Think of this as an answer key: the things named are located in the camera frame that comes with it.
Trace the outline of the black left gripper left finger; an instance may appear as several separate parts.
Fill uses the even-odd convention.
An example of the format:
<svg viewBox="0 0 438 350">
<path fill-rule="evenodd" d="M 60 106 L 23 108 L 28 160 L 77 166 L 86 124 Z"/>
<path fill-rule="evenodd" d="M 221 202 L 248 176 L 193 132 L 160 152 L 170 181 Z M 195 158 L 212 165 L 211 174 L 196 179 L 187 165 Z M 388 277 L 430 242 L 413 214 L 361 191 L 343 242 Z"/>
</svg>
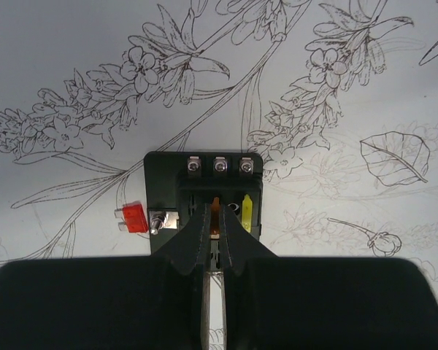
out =
<svg viewBox="0 0 438 350">
<path fill-rule="evenodd" d="M 149 256 L 0 267 L 0 349 L 206 349 L 211 207 Z"/>
</svg>

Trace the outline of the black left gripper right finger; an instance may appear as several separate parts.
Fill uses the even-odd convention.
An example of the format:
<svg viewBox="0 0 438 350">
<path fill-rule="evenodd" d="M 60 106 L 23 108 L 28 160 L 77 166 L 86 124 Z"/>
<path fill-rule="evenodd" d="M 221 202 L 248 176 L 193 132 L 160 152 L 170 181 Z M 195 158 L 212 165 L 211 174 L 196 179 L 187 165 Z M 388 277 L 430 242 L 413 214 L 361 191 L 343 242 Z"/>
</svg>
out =
<svg viewBox="0 0 438 350">
<path fill-rule="evenodd" d="M 438 304 L 417 265 L 278 257 L 222 206 L 227 349 L 438 349 Z"/>
</svg>

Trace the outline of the red blade fuse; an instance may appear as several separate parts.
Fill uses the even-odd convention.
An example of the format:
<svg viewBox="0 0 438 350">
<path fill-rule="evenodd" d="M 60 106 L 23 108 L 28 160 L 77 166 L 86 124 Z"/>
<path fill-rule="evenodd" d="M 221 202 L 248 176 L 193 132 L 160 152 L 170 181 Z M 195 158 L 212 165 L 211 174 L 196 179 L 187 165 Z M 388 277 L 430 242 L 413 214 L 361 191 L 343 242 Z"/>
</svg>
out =
<svg viewBox="0 0 438 350">
<path fill-rule="evenodd" d="M 119 220 L 120 231 L 129 233 L 147 233 L 149 225 L 143 205 L 139 201 L 122 205 L 120 209 L 114 210 L 115 218 Z"/>
</svg>

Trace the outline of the yellow blade fuse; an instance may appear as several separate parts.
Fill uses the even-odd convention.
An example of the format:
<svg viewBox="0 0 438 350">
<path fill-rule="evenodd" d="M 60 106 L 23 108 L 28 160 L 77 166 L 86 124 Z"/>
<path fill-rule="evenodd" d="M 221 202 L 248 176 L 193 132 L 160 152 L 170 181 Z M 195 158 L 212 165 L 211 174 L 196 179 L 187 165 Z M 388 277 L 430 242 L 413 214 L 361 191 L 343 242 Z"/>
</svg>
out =
<svg viewBox="0 0 438 350">
<path fill-rule="evenodd" d="M 242 216 L 241 224 L 245 231 L 251 233 L 252 230 L 252 218 L 253 218 L 253 201 L 251 197 L 246 194 L 242 201 Z"/>
</svg>

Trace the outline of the orange blade fuse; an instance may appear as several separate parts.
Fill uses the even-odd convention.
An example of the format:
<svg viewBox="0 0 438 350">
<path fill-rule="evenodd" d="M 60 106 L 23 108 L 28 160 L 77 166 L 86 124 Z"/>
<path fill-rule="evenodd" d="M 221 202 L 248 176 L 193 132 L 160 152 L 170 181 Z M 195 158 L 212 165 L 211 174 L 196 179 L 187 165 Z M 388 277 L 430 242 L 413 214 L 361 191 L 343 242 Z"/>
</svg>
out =
<svg viewBox="0 0 438 350">
<path fill-rule="evenodd" d="M 220 198 L 214 197 L 210 206 L 210 238 L 218 240 L 220 238 Z"/>
</svg>

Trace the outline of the black fuse box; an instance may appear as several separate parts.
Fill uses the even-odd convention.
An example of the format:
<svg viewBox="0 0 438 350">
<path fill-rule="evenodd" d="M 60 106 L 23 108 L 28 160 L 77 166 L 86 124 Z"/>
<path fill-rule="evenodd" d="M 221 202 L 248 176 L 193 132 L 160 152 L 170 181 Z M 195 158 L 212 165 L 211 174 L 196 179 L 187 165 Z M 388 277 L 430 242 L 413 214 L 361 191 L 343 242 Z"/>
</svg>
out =
<svg viewBox="0 0 438 350">
<path fill-rule="evenodd" d="M 239 273 L 267 253 L 260 243 L 264 161 L 256 153 L 150 152 L 144 158 L 150 248 L 181 274 L 202 266 Z M 241 224 L 253 201 L 252 230 Z M 220 238 L 210 238 L 210 206 L 220 198 Z"/>
</svg>

